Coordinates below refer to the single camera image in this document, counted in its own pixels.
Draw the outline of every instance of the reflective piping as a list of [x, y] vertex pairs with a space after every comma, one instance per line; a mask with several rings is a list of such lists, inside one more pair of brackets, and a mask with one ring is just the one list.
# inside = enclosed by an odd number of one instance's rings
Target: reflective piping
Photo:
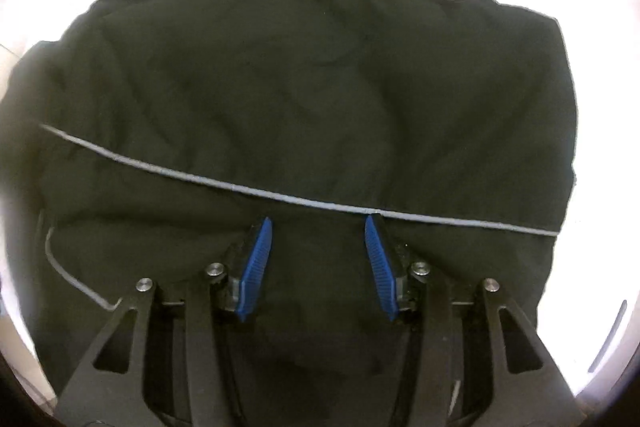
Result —
[[451, 393], [451, 403], [449, 404], [449, 414], [447, 414], [447, 417], [451, 416], [453, 408], [456, 406], [456, 402], [458, 401], [458, 395], [460, 394], [460, 384], [460, 380], [456, 380], [456, 383], [453, 386], [453, 393]]
[[103, 308], [108, 312], [114, 311], [114, 309], [116, 309], [118, 307], [118, 304], [120, 304], [120, 302], [122, 301], [122, 297], [118, 299], [118, 302], [116, 302], [115, 304], [109, 304], [102, 296], [98, 295], [86, 284], [81, 283], [78, 279], [76, 279], [68, 271], [66, 271], [62, 266], [60, 266], [60, 263], [58, 261], [55, 260], [55, 258], [53, 257], [53, 254], [51, 253], [51, 245], [50, 245], [51, 236], [53, 235], [53, 230], [54, 230], [54, 227], [51, 227], [49, 229], [49, 232], [47, 232], [47, 238], [44, 240], [44, 253], [47, 256], [47, 260], [49, 261], [49, 264], [52, 266], [52, 268], [60, 274], [62, 279], [67, 281], [74, 288], [84, 293], [92, 301], [98, 304], [100, 308]]
[[423, 216], [421, 214], [408, 214], [406, 212], [396, 212], [394, 210], [383, 210], [380, 208], [367, 208], [366, 206], [353, 206], [350, 204], [339, 203], [326, 203], [324, 201], [307, 200], [305, 198], [299, 198], [297, 196], [288, 196], [286, 194], [279, 194], [278, 192], [271, 192], [270, 190], [262, 190], [261, 188], [245, 187], [244, 185], [236, 185], [228, 182], [221, 182], [212, 178], [206, 178], [204, 176], [197, 176], [196, 174], [189, 174], [187, 172], [174, 171], [166, 167], [153, 165], [140, 160], [135, 160], [127, 156], [111, 152], [104, 147], [100, 147], [94, 143], [91, 143], [82, 138], [71, 136], [60, 129], [56, 129], [50, 125], [44, 123], [40, 124], [44, 130], [53, 133], [62, 139], [75, 143], [81, 147], [92, 150], [93, 152], [104, 156], [110, 160], [140, 169], [146, 172], [152, 172], [153, 174], [160, 174], [168, 178], [175, 180], [181, 180], [185, 182], [195, 183], [198, 185], [206, 185], [207, 187], [222, 188], [223, 190], [231, 190], [232, 192], [239, 192], [241, 194], [247, 194], [248, 196], [256, 196], [258, 198], [266, 198], [268, 200], [283, 201], [284, 203], [300, 204], [301, 206], [310, 206], [312, 208], [321, 208], [322, 210], [335, 210], [336, 212], [348, 212], [350, 214], [381, 214], [383, 217], [389, 217], [390, 219], [401, 219], [403, 221], [417, 221], [419, 223], [431, 223], [434, 225], [451, 225], [453, 227], [473, 227], [477, 229], [493, 229], [493, 230], [509, 230], [510, 232], [530, 233], [533, 235], [547, 235], [549, 237], [556, 237], [559, 232], [553, 232], [551, 230], [543, 229], [531, 229], [529, 227], [521, 227], [519, 225], [510, 225], [510, 223], [496, 223], [493, 221], [480, 221], [479, 219], [458, 219], [455, 217], [438, 217], [438, 216]]

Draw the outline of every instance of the black jacket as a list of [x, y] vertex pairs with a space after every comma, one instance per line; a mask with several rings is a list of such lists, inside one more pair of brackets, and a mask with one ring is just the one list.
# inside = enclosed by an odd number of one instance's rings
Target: black jacket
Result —
[[136, 280], [190, 277], [259, 216], [273, 250], [250, 328], [295, 332], [273, 341], [291, 367], [376, 365], [334, 342], [388, 328], [372, 212], [535, 322], [575, 119], [558, 24], [493, 0], [97, 0], [0, 105], [8, 253], [47, 376], [60, 391]]

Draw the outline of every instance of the screw head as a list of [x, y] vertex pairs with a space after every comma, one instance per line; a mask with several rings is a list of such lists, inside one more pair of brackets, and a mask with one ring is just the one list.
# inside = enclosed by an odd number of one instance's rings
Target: screw head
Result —
[[217, 277], [225, 272], [225, 265], [222, 263], [211, 263], [207, 266], [205, 272], [207, 272], [207, 275], [211, 277]]
[[428, 275], [431, 271], [431, 266], [429, 266], [425, 261], [416, 261], [411, 265], [411, 271], [416, 275], [421, 277]]
[[500, 283], [495, 279], [485, 279], [483, 284], [488, 292], [497, 292], [500, 289]]
[[136, 282], [136, 290], [139, 292], [146, 292], [151, 289], [151, 286], [154, 285], [154, 282], [149, 279], [149, 277], [143, 277], [138, 282]]

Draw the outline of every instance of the white floor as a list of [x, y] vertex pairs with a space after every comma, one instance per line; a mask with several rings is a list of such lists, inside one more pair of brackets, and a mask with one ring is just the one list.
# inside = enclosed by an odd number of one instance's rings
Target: white floor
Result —
[[[8, 71], [35, 42], [60, 37], [93, 0], [0, 0], [0, 89]], [[561, 25], [577, 92], [577, 185], [540, 304], [539, 334], [574, 393], [593, 362], [623, 299], [628, 311], [640, 290], [634, 231], [640, 182], [634, 149], [640, 112], [640, 0], [497, 0], [555, 17]], [[0, 271], [6, 266], [0, 255]], [[2, 289], [18, 331], [10, 283]]]

